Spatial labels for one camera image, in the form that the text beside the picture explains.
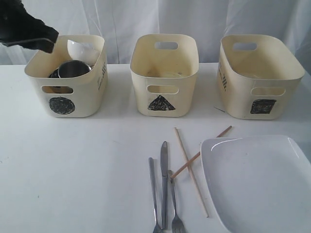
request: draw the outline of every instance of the gloved hand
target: gloved hand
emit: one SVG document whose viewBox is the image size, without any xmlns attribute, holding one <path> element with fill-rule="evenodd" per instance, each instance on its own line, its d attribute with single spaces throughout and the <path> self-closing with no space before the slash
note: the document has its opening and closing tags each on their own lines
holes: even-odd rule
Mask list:
<svg viewBox="0 0 311 233">
<path fill-rule="evenodd" d="M 28 14 L 21 0 L 0 0 L 0 43 L 3 45 L 20 45 L 52 53 L 58 34 L 54 28 Z"/>
</svg>

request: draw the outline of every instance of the white table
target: white table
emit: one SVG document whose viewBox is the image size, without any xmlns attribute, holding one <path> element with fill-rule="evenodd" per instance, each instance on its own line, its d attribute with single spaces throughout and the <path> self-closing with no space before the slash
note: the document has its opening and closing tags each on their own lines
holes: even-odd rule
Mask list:
<svg viewBox="0 0 311 233">
<path fill-rule="evenodd" d="M 129 65 L 109 65 L 106 93 L 96 114 L 53 118 L 44 112 L 23 69 L 0 67 L 1 233 L 151 233 L 148 157 L 156 159 L 160 195 L 164 140 L 169 142 L 169 167 L 176 171 L 184 163 L 173 127 L 180 129 L 188 157 L 199 151 L 201 141 L 232 125 L 230 137 L 288 135 L 311 159 L 309 75 L 281 118 L 239 120 L 214 108 L 223 108 L 217 64 L 201 64 L 190 112 L 162 118 L 137 111 Z M 226 232 L 210 207 L 200 159 L 192 167 L 211 217 L 204 217 L 186 170 L 176 179 L 180 217 L 189 233 Z M 170 195 L 169 204 L 171 225 Z"/>
</svg>

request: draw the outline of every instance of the knife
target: knife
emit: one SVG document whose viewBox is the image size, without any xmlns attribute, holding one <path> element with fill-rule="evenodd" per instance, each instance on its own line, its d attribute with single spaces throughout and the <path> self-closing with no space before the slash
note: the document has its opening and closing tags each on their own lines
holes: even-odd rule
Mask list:
<svg viewBox="0 0 311 233">
<path fill-rule="evenodd" d="M 164 141 L 161 147 L 161 173 L 162 173 L 162 208 L 161 208 L 161 227 L 167 228 L 167 186 L 168 186 L 168 167 L 169 167 L 169 155 L 167 149 L 167 142 Z"/>
</svg>

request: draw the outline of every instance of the square plate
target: square plate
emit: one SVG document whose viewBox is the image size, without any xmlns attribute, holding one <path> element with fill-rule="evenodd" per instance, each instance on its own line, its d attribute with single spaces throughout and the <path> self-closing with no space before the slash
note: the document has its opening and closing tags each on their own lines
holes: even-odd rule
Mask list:
<svg viewBox="0 0 311 233">
<path fill-rule="evenodd" d="M 311 232 L 311 164 L 291 138 L 208 139 L 201 159 L 212 206 L 230 232 Z"/>
</svg>

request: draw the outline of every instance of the cream storage bin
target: cream storage bin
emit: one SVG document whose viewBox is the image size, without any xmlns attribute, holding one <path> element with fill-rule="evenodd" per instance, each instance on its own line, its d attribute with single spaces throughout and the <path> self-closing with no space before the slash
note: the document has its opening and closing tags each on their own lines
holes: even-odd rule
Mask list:
<svg viewBox="0 0 311 233">
<path fill-rule="evenodd" d="M 218 87 L 225 110 L 240 119 L 275 119 L 305 71 L 278 39 L 229 35 L 221 40 Z"/>
<path fill-rule="evenodd" d="M 180 117 L 189 111 L 199 69 L 193 38 L 181 34 L 145 35 L 136 43 L 130 68 L 142 114 Z"/>
<path fill-rule="evenodd" d="M 67 50 L 68 39 L 91 43 L 100 51 L 95 66 L 79 77 L 48 78 L 63 62 L 71 60 Z M 26 65 L 25 73 L 48 114 L 54 117 L 87 117 L 101 106 L 108 79 L 104 39 L 96 35 L 59 36 L 53 53 L 38 51 Z"/>
</svg>

